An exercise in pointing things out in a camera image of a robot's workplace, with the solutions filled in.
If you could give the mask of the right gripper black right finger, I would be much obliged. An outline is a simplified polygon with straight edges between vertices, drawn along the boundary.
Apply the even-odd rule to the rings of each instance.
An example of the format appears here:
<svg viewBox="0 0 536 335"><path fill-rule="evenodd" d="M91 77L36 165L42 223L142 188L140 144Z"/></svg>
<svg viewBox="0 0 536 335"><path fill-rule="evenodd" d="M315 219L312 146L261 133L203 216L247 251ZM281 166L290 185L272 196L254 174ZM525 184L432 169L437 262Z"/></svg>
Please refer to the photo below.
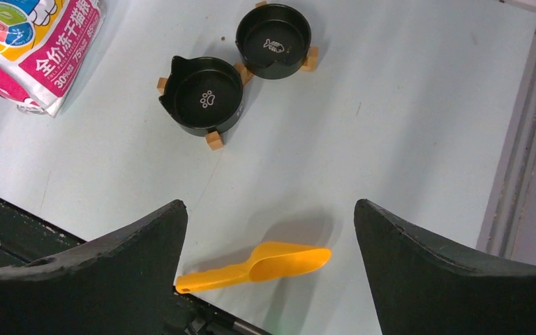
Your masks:
<svg viewBox="0 0 536 335"><path fill-rule="evenodd" d="M383 334L536 334L536 265L490 255L357 201Z"/></svg>

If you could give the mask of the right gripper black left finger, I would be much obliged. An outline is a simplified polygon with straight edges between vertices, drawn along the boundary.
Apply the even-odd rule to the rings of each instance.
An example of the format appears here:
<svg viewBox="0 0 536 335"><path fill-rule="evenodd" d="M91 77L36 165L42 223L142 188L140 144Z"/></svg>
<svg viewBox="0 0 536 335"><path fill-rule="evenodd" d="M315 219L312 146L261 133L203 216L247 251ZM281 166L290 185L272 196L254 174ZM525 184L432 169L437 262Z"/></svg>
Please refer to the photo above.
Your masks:
<svg viewBox="0 0 536 335"><path fill-rule="evenodd" d="M166 334L188 214L174 200L123 228L0 268L0 334Z"/></svg>

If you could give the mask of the cat food bag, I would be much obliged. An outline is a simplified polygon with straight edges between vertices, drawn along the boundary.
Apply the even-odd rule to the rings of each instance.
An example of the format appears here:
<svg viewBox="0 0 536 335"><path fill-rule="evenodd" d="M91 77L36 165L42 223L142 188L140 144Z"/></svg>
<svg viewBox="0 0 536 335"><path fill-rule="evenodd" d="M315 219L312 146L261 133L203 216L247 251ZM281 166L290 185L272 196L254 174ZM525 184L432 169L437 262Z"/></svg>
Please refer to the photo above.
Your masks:
<svg viewBox="0 0 536 335"><path fill-rule="evenodd" d="M0 1L0 97L55 117L104 21L104 1Z"/></svg>

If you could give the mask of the yellow plastic food scoop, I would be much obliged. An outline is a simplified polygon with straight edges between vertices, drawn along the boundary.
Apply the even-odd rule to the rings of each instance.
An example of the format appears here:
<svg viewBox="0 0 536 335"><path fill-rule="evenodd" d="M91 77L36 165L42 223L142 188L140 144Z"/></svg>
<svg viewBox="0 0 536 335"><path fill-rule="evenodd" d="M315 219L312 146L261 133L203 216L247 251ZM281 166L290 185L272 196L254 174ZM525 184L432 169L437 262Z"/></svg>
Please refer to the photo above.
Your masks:
<svg viewBox="0 0 536 335"><path fill-rule="evenodd" d="M266 241L242 263L177 277L175 288L185 294L299 276L320 269L331 257L331 250L325 247Z"/></svg>

